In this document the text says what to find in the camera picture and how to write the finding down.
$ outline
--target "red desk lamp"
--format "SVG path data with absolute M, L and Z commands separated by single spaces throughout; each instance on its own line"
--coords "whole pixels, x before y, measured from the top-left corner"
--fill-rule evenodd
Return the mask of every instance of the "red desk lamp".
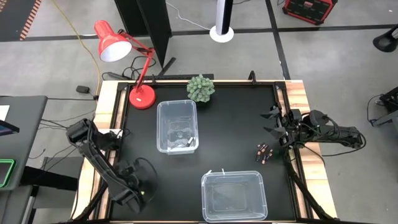
M 137 78 L 136 85 L 130 92 L 129 101 L 137 109 L 143 110 L 152 106 L 155 103 L 155 91 L 150 86 L 143 85 L 142 82 L 155 50 L 152 47 L 146 47 L 122 29 L 115 34 L 110 24 L 106 21 L 95 22 L 94 30 L 99 37 L 98 53 L 102 61 L 115 62 L 122 59 L 132 48 L 147 57 L 142 73 Z M 138 44 L 139 47 L 132 45 L 127 38 Z

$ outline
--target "red case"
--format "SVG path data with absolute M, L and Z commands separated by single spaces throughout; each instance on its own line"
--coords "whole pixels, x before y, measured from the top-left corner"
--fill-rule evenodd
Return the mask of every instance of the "red case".
M 320 25 L 336 3 L 337 0 L 286 0 L 282 10 L 287 15 Z

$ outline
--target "wooden table frame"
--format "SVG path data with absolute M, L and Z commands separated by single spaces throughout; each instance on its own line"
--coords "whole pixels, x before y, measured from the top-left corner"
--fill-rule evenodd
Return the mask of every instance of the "wooden table frame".
M 105 81 L 102 84 L 101 91 L 99 94 L 99 100 L 95 113 L 95 125 L 98 129 L 109 129 L 114 128 L 118 129 L 122 126 L 122 115 L 124 109 L 124 99 L 126 91 L 117 91 L 119 82 L 126 81 Z M 156 83 L 186 83 L 186 80 L 172 80 L 172 81 L 156 81 Z M 214 82 L 252 82 L 251 80 L 215 80 Z M 282 111 L 285 113 L 285 109 L 299 109 L 302 113 L 306 113 L 310 111 L 310 107 L 308 105 L 307 96 L 304 89 L 303 81 L 301 80 L 258 80 L 257 82 L 278 82 L 284 83 L 283 85 L 286 89 L 286 95 L 282 94 L 282 90 L 279 89 L 277 91 L 279 103 L 282 106 Z M 116 94 L 120 94 L 119 102 L 116 103 Z M 116 113 L 116 119 L 113 119 L 113 114 Z M 313 149 L 315 152 L 321 154 L 320 147 L 318 143 L 307 143 L 306 146 Z M 336 217 L 336 210 L 333 203 L 333 198 L 331 196 L 331 191 L 328 183 L 328 178 L 326 175 L 325 166 L 322 160 L 313 152 L 309 151 L 306 148 L 300 149 L 300 158 L 302 161 L 303 173 L 305 176 L 305 181 L 307 184 L 308 190 L 311 192 L 315 200 L 323 207 L 324 211 L 327 212 L 332 217 Z M 113 164 L 115 158 L 115 152 L 110 152 L 109 154 L 109 162 Z M 297 161 L 300 159 L 296 159 L 293 161 L 293 167 L 297 171 Z M 95 172 L 93 166 L 88 162 L 87 159 L 83 162 L 83 167 L 81 171 L 81 175 L 79 178 L 79 191 L 78 191 L 78 203 L 76 212 L 73 218 L 79 216 L 79 214 L 83 211 L 83 209 L 88 205 L 91 198 L 97 192 L 99 184 L 100 184 L 100 175 Z M 301 194 L 301 191 L 296 188 L 298 206 L 300 209 L 300 216 L 302 218 L 307 218 L 307 213 L 305 209 L 305 201 Z M 97 208 L 98 219 L 104 219 L 108 216 L 107 207 L 109 203 L 109 194 L 108 190 L 104 193 L 103 198 L 100 202 L 100 205 Z

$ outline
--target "yellow cable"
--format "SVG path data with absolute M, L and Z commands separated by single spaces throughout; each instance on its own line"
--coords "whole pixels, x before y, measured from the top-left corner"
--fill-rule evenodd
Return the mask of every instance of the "yellow cable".
M 97 83 L 97 89 L 95 90 L 95 95 L 98 96 L 100 94 L 100 80 L 101 80 L 101 72 L 100 72 L 100 68 L 98 66 L 97 61 L 94 58 L 94 55 L 90 52 L 90 50 L 88 50 L 88 48 L 86 47 L 86 45 L 83 43 L 83 41 L 80 39 L 80 36 L 78 34 L 78 32 L 76 31 L 75 27 L 72 25 L 72 23 L 70 22 L 70 20 L 68 19 L 68 17 L 65 15 L 65 13 L 63 13 L 63 11 L 60 9 L 60 7 L 58 6 L 58 4 L 55 2 L 55 0 L 51 0 L 52 3 L 54 4 L 54 6 L 61 12 L 63 18 L 69 23 L 70 27 L 73 29 L 73 31 L 75 32 L 77 38 L 80 41 L 81 46 L 84 47 L 84 49 L 87 50 L 87 52 L 91 55 L 91 58 L 93 59 L 94 63 L 95 63 L 95 67 L 97 69 L 97 75 L 98 75 L 98 83 Z

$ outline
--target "lamp shade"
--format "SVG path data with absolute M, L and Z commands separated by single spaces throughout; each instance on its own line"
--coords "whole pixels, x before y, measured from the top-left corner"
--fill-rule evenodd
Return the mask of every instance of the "lamp shade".
M 108 22 L 95 22 L 94 30 L 99 37 L 98 53 L 102 61 L 115 62 L 130 52 L 131 43 L 125 37 L 115 34 Z

